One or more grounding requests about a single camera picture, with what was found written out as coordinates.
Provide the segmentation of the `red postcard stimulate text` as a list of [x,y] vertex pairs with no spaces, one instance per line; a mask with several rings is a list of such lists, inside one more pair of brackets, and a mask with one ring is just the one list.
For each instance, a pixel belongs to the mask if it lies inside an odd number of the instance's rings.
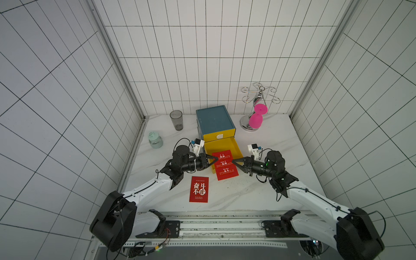
[[232,163],[233,156],[230,150],[212,154],[218,160],[214,163],[218,180],[230,179],[239,176],[237,167]]

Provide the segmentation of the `yellow drawer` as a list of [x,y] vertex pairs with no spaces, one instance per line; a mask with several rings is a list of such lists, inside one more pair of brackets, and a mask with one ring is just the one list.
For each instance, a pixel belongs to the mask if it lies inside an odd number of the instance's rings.
[[230,130],[224,130],[219,132],[212,132],[203,134],[203,140],[205,142],[217,141],[226,138],[233,138],[235,136],[236,129],[232,128]]
[[218,158],[218,161],[211,166],[213,173],[216,173],[215,165],[220,161],[231,158],[240,159],[243,157],[234,137],[210,141],[205,143],[204,147],[206,154]]

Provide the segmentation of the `teal drawer cabinet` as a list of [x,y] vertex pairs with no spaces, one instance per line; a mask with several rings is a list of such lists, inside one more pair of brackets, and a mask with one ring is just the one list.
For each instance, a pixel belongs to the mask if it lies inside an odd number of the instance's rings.
[[196,110],[198,132],[203,134],[230,130],[235,125],[224,105]]

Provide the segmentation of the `red postcard white characters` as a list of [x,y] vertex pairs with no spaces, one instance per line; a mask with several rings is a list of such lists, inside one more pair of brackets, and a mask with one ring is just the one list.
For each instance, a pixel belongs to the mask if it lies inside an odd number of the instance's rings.
[[208,203],[208,200],[209,200],[209,178],[192,176],[189,202]]

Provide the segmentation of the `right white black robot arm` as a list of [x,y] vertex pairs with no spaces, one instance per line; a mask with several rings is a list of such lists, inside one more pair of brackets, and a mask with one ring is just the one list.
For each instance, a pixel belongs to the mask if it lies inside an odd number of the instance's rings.
[[265,176],[277,197],[291,199],[320,217],[310,219],[299,210],[289,210],[281,216],[279,234],[308,236],[337,250],[345,260],[373,260],[384,251],[382,234],[377,232],[369,213],[361,208],[350,209],[310,189],[286,171],[279,151],[269,151],[264,162],[255,156],[232,162],[250,176]]

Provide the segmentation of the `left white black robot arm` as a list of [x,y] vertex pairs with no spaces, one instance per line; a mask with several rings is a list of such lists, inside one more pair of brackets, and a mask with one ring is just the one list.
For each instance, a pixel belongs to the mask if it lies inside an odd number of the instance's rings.
[[165,216],[154,209],[145,212],[144,207],[176,187],[185,172],[202,171],[217,161],[217,157],[204,152],[196,155],[189,147],[178,146],[155,178],[125,193],[111,192],[94,217],[90,232],[111,252],[120,250],[131,237],[165,235]]

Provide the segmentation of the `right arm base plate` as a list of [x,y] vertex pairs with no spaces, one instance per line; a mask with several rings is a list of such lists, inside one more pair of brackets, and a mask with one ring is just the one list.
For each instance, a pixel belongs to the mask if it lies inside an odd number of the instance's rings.
[[292,209],[281,216],[278,221],[263,221],[261,227],[265,230],[267,238],[306,238],[304,234],[295,231],[291,221],[294,216],[301,213],[299,210]]

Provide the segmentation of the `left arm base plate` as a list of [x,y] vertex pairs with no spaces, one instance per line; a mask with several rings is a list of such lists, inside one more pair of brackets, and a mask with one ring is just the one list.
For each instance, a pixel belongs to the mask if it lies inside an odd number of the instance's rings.
[[145,232],[135,235],[135,238],[178,238],[181,221],[161,222],[154,232]]

